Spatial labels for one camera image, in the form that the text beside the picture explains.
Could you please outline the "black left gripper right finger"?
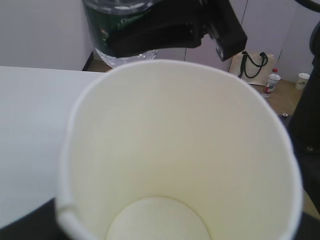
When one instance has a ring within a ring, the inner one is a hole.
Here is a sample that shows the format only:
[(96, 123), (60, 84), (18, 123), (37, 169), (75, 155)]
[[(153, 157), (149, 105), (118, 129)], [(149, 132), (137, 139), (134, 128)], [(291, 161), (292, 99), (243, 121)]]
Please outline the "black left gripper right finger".
[(303, 213), (295, 240), (320, 240), (320, 220)]

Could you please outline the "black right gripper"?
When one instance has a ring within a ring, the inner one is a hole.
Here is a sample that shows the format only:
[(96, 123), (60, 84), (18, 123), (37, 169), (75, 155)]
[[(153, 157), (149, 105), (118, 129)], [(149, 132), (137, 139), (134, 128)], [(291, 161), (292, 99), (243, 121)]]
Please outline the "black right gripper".
[(247, 35), (228, 0), (162, 0), (142, 17), (107, 38), (111, 55), (126, 58), (151, 50), (196, 48), (209, 35), (226, 61), (243, 51)]

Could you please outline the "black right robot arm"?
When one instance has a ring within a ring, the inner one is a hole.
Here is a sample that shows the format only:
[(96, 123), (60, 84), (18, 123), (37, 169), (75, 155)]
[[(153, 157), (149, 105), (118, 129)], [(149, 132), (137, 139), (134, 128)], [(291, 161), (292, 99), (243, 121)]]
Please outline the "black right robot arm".
[[(227, 0), (163, 0), (143, 17), (111, 33), (111, 55), (125, 58), (167, 48), (196, 48), (204, 35), (217, 42), (225, 61), (244, 50), (247, 35)], [(313, 70), (303, 94), (285, 126), (302, 171), (303, 187), (315, 207), (320, 206), (320, 28), (311, 34)]]

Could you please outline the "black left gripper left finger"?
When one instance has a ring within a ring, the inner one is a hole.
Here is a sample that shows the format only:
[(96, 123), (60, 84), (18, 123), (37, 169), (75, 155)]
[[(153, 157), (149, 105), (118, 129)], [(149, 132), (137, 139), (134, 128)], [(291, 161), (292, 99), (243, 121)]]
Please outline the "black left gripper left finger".
[(65, 240), (56, 221), (55, 199), (0, 229), (2, 240)]

